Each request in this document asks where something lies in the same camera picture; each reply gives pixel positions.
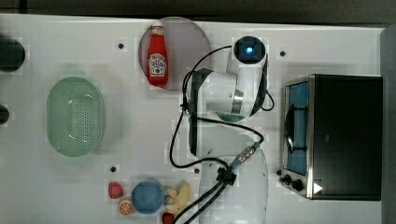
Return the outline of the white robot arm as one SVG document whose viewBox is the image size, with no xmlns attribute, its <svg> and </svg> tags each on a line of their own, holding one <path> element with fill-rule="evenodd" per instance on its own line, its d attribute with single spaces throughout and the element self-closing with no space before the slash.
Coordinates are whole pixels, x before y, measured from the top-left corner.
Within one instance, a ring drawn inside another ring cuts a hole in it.
<svg viewBox="0 0 396 224">
<path fill-rule="evenodd" d="M 184 82 L 190 153 L 204 171 L 197 211 L 186 224 L 265 223 L 264 136 L 240 121 L 255 115 L 264 103 L 268 53 L 255 36 L 243 36 L 227 49 L 223 72 L 195 68 Z"/>
</svg>

